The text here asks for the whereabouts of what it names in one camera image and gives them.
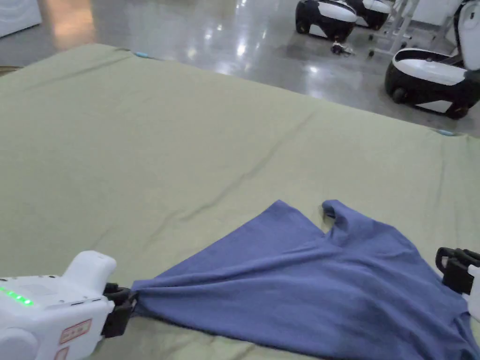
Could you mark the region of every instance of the caster wheel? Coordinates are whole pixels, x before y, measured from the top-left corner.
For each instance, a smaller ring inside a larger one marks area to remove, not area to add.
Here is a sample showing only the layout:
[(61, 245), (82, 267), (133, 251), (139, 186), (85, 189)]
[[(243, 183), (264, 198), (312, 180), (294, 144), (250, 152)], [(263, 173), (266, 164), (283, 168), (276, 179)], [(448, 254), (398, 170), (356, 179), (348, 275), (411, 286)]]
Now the caster wheel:
[(335, 55), (340, 55), (342, 53), (342, 47), (340, 45), (332, 45), (330, 51), (332, 51)]
[(406, 95), (407, 92), (405, 91), (405, 89), (403, 87), (398, 87), (392, 93), (392, 100), (396, 104), (401, 104), (404, 102)]
[(469, 108), (466, 106), (452, 104), (445, 115), (452, 120), (460, 120), (468, 114), (468, 110)]
[(298, 20), (296, 24), (297, 33), (308, 34), (310, 32), (310, 25), (302, 20)]

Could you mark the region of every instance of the mattress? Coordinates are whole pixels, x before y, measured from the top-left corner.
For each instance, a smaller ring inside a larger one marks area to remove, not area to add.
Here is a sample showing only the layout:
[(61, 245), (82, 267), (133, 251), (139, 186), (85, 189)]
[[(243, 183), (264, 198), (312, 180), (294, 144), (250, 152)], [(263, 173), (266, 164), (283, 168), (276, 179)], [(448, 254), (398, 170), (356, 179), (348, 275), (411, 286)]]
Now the mattress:
[[(88, 45), (0, 78), (0, 274), (59, 274), (87, 249), (130, 286), (281, 199), (397, 227), (434, 266), (480, 252), (480, 140)], [(478, 323), (472, 321), (478, 333)], [(134, 318), (93, 359), (301, 355)]]

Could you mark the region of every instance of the red label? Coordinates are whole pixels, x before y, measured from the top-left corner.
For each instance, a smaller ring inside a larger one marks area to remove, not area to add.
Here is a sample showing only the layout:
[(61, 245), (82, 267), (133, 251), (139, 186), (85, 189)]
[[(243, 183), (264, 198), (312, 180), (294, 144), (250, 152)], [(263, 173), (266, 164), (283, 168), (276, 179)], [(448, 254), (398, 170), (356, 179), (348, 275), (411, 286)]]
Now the red label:
[(55, 355), (55, 359), (53, 360), (67, 360), (68, 349), (70, 349), (70, 347), (59, 350), (57, 355)]
[(83, 321), (77, 325), (74, 325), (69, 327), (68, 329), (65, 329), (61, 333), (60, 344), (65, 344), (66, 342), (76, 339), (79, 336), (85, 335), (90, 331), (91, 325), (92, 325), (92, 319)]

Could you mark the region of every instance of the green led light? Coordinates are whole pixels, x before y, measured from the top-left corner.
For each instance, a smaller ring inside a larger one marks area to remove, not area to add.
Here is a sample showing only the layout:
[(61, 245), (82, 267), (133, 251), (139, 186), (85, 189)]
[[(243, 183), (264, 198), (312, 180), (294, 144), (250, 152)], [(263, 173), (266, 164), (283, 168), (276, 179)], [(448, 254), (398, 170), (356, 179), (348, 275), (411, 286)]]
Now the green led light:
[(0, 288), (0, 291), (3, 291), (5, 295), (8, 295), (12, 299), (15, 299), (17, 302), (25, 306), (33, 305), (33, 301), (31, 301), (30, 299), (24, 298), (22, 295), (17, 294), (15, 291), (7, 290), (6, 288)]

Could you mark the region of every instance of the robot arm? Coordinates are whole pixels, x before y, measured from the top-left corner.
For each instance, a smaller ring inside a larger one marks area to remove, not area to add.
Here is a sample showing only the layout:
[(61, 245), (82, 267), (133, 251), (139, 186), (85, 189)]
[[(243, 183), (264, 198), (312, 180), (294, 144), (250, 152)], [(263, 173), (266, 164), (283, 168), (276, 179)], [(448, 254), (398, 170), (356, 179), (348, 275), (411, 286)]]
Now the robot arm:
[(480, 254), (467, 249), (439, 248), (435, 265), (444, 275), (442, 283), (462, 294), (468, 312), (480, 321)]
[(122, 335), (136, 295), (107, 283), (116, 265), (85, 251), (62, 276), (0, 278), (1, 358), (78, 360), (103, 338)]

